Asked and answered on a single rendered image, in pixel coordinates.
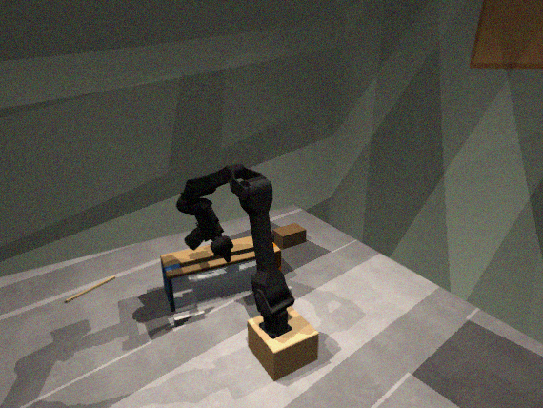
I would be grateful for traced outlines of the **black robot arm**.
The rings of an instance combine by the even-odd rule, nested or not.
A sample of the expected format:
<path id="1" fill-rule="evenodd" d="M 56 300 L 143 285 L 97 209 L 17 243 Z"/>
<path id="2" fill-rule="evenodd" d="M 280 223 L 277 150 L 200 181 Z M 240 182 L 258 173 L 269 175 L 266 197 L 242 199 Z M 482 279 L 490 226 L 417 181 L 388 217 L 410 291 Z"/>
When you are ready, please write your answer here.
<path id="1" fill-rule="evenodd" d="M 236 179 L 244 181 L 238 182 Z M 264 322 L 259 327 L 272 339 L 292 329 L 288 324 L 287 308 L 295 299 L 286 284 L 282 272 L 277 268 L 272 242 L 269 210 L 272 204 L 272 183 L 261 173 L 246 168 L 243 164 L 232 164 L 210 175 L 189 179 L 177 201 L 177 209 L 195 215 L 198 222 L 214 217 L 212 202 L 200 198 L 212 194 L 216 188 L 230 183 L 231 191 L 239 198 L 241 207 L 249 215 L 251 235 L 257 271 L 251 276 L 252 290 L 257 311 Z M 186 237 L 186 244 L 196 250 L 201 243 L 209 241 L 200 225 Z"/>

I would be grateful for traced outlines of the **tan wooden stick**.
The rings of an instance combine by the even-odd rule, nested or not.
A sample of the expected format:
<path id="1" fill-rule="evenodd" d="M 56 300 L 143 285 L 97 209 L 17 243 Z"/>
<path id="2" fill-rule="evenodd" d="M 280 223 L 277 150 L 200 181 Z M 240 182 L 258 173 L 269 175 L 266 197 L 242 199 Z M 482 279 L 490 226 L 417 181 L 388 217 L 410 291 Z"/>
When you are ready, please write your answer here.
<path id="1" fill-rule="evenodd" d="M 111 277 L 111 278 L 109 278 L 109 279 L 107 279 L 107 280 L 105 280 L 103 282 L 97 283 L 97 284 L 89 287 L 86 291 L 81 292 L 81 293 L 79 293 L 79 294 L 77 294 L 75 296 L 72 296 L 72 297 L 68 298 L 68 299 L 65 299 L 65 301 L 70 302 L 70 301 L 72 301 L 72 300 L 74 300 L 74 299 L 76 299 L 76 298 L 78 298 L 80 296 L 83 296 L 83 295 L 89 293 L 91 290 L 93 290 L 93 289 L 95 289 L 95 288 L 97 288 L 97 287 L 99 287 L 101 285 L 104 285 L 104 284 L 106 284 L 106 283 L 108 283 L 108 282 L 110 282 L 110 281 L 112 281 L 114 279 L 115 279 L 115 276 L 113 276 L 113 277 Z"/>

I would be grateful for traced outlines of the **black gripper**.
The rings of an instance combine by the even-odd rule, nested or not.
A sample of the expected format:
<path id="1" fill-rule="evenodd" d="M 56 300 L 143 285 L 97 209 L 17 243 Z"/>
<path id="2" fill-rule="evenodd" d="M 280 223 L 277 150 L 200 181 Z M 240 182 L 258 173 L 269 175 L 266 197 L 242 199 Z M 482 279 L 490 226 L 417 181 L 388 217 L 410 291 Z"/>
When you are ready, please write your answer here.
<path id="1" fill-rule="evenodd" d="M 198 224 L 207 237 L 212 240 L 210 247 L 214 255 L 222 255 L 222 257 L 229 263 L 231 261 L 231 248 L 233 248 L 233 244 L 228 236 L 222 236 L 224 230 L 221 227 L 219 219 L 215 213 L 212 219 L 206 222 L 198 222 Z"/>

